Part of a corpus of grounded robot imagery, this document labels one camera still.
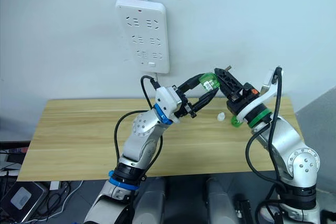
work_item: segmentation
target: wooden tabletop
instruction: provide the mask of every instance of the wooden tabletop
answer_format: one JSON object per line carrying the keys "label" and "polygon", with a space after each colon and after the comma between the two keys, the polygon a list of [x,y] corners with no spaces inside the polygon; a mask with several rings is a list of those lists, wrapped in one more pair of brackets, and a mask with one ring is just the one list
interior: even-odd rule
{"label": "wooden tabletop", "polygon": [[[274,102],[268,107],[274,108]],[[116,166],[113,131],[127,112],[147,109],[143,99],[50,100],[38,123],[18,181],[106,179]],[[223,122],[217,120],[225,112]],[[292,105],[281,99],[280,114],[300,132]],[[120,150],[131,132],[132,120],[120,125]],[[212,174],[250,171],[245,146],[251,137],[244,123],[231,125],[225,98],[214,98],[197,117],[189,115],[164,132],[163,149],[148,176]],[[251,161],[258,170],[271,170],[268,152],[255,141]]]}

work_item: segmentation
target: white wall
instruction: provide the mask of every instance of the white wall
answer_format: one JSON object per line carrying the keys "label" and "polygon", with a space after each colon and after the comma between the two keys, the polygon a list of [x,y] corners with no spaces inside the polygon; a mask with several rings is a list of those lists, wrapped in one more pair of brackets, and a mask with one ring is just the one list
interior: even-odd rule
{"label": "white wall", "polygon": [[[154,1],[167,8],[163,85],[232,65],[259,87],[281,65],[298,111],[336,84],[336,0]],[[142,97],[115,2],[1,0],[2,141],[30,139],[48,99]]]}

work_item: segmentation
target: power strip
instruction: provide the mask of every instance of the power strip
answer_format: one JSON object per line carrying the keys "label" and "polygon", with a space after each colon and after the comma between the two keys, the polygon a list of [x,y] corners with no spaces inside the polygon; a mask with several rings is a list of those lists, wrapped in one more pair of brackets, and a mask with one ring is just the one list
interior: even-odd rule
{"label": "power strip", "polygon": [[117,0],[115,7],[140,70],[168,73],[170,65],[164,5],[144,0]]}

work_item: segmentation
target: screw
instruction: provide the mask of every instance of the screw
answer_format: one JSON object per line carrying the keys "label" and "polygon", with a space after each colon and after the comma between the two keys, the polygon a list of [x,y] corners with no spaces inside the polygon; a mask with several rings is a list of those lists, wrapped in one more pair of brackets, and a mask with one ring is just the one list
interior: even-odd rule
{"label": "screw", "polygon": [[226,69],[224,69],[225,71],[229,71],[232,67],[228,66]]}

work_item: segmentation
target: blue ring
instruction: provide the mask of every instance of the blue ring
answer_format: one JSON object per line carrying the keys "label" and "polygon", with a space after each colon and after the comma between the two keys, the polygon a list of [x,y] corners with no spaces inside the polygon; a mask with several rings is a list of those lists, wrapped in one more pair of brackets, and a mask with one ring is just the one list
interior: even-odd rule
{"label": "blue ring", "polygon": [[112,178],[113,175],[113,171],[109,171],[109,182],[115,186],[119,186],[120,188],[126,189],[126,190],[131,190],[131,191],[136,191],[139,189],[139,186],[133,186],[133,185],[129,185],[129,184],[125,184],[119,181],[116,181],[115,179]]}
{"label": "blue ring", "polygon": [[173,121],[165,116],[165,114],[163,113],[163,111],[161,110],[161,108],[159,107],[157,103],[154,104],[154,108],[156,109],[157,113],[159,114],[159,117],[161,118],[161,121],[164,124],[168,124],[168,125],[173,124]]}

